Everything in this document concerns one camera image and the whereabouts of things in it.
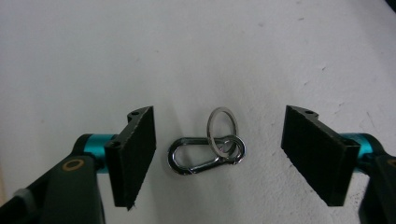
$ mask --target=keychain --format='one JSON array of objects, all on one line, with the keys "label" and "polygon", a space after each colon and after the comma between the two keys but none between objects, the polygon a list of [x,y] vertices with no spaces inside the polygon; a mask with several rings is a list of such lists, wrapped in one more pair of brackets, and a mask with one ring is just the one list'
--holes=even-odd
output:
[{"label": "keychain", "polygon": [[[233,134],[227,135],[221,138],[213,137],[213,119],[218,113],[225,113],[231,120],[233,124]],[[201,173],[222,164],[232,164],[235,165],[241,162],[246,156],[246,146],[245,143],[238,137],[238,124],[236,123],[235,116],[233,112],[227,107],[216,108],[209,117],[206,127],[207,137],[183,137],[177,139],[172,146],[170,146],[168,151],[168,163],[174,172],[179,175],[194,175]],[[225,151],[225,146],[227,143],[232,142],[230,149]],[[209,145],[216,157],[211,160],[204,162],[202,164],[187,167],[179,165],[176,161],[176,153],[180,147],[183,146],[193,146],[193,145]],[[233,157],[235,150],[238,150],[237,154]]]}]

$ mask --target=metal carabiner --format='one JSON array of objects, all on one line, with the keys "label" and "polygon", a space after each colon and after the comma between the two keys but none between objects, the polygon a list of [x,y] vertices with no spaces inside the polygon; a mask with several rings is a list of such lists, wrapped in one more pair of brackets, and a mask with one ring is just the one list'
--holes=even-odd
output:
[{"label": "metal carabiner", "polygon": [[204,137],[185,137],[185,138],[180,138],[177,139],[172,146],[170,146],[169,151],[168,151],[168,163],[169,166],[172,168],[174,172],[176,172],[179,175],[194,175],[201,173],[202,171],[210,170],[212,168],[218,167],[223,164],[232,164],[235,165],[239,163],[244,157],[246,156],[246,147],[245,143],[236,135],[228,135],[222,138],[216,138],[215,142],[217,144],[226,144],[228,142],[235,142],[238,148],[238,153],[236,154],[235,157],[228,157],[228,158],[223,158],[220,156],[216,156],[215,159],[212,161],[207,161],[202,164],[192,166],[192,167],[186,167],[186,166],[181,166],[176,162],[176,153],[177,150],[180,147],[183,146],[192,146],[192,145],[209,145],[207,138]]}]

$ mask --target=blue metallic band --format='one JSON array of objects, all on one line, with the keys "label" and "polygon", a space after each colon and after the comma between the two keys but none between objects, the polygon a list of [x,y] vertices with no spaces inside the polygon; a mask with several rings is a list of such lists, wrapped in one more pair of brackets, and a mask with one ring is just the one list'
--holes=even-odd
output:
[{"label": "blue metallic band", "polygon": [[340,133],[341,136],[354,140],[361,145],[361,149],[358,154],[358,163],[361,163],[364,154],[373,153],[373,148],[370,142],[361,133]]},{"label": "blue metallic band", "polygon": [[105,144],[110,141],[115,134],[93,134],[88,138],[84,147],[84,152],[90,152],[97,160],[104,163],[105,167],[98,170],[98,174],[108,174],[106,164]]}]

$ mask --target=white surface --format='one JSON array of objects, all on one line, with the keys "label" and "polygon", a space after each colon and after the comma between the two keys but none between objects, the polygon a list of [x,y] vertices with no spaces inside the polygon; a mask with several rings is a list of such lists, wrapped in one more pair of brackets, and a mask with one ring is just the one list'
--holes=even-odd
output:
[{"label": "white surface", "polygon": [[[107,223],[359,223],[366,177],[329,208],[280,148],[286,105],[396,155],[396,14],[381,0],[2,1],[0,164],[8,198],[84,133],[155,106],[158,149],[127,213],[99,176]],[[166,150],[235,113],[246,159],[195,176]]]}]

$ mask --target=silver carabiner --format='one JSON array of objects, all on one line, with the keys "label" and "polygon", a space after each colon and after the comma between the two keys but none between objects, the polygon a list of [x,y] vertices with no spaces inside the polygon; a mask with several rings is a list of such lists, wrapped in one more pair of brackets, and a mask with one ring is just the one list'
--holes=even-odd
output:
[{"label": "silver carabiner", "polygon": [[239,163],[246,156],[246,147],[245,143],[236,135],[228,135],[222,138],[216,138],[216,144],[226,144],[228,142],[234,142],[237,145],[238,153],[235,157],[223,158],[220,156],[216,156],[215,159],[211,161],[204,162],[202,164],[187,167],[179,165],[176,161],[176,153],[180,147],[183,146],[192,146],[192,145],[209,145],[207,138],[197,138],[197,137],[185,137],[177,139],[172,146],[170,146],[168,151],[168,163],[174,172],[179,175],[194,175],[201,173],[202,171],[210,170],[212,168],[218,167],[223,164],[232,164],[235,165]]}]

